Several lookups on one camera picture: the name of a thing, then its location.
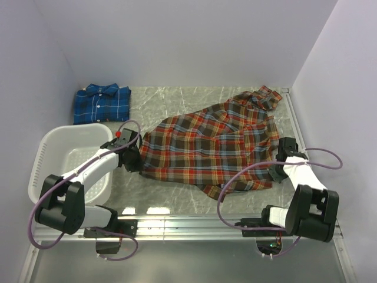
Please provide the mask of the red brown plaid shirt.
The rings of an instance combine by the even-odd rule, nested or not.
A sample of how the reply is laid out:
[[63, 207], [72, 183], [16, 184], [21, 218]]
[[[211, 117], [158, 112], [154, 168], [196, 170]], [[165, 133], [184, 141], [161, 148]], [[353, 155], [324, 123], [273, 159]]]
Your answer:
[[145, 178], [197, 186], [212, 199], [236, 173], [273, 160], [274, 117], [282, 96], [265, 86], [202, 110], [168, 117], [143, 137]]

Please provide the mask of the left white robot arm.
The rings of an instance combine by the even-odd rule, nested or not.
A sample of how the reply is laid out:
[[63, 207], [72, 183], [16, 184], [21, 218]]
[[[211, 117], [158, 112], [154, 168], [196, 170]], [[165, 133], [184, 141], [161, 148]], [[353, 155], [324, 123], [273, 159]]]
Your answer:
[[104, 143], [76, 169], [62, 176], [49, 175], [31, 217], [36, 223], [72, 235], [81, 228], [98, 229], [105, 237], [114, 236], [120, 227], [118, 213], [105, 206], [87, 206], [85, 195], [107, 173], [118, 167], [130, 172], [141, 170], [140, 134], [122, 129], [116, 138]]

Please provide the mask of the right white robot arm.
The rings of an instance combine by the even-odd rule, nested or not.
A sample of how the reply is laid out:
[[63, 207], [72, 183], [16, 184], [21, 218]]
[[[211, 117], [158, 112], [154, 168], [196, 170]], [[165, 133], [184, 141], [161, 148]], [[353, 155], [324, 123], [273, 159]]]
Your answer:
[[295, 192], [288, 208], [268, 205], [260, 218], [243, 218], [235, 223], [246, 236], [271, 236], [276, 232], [322, 242], [333, 238], [339, 207], [339, 195], [323, 185], [299, 151], [292, 137], [279, 139], [276, 160], [269, 174], [278, 182], [289, 179]]

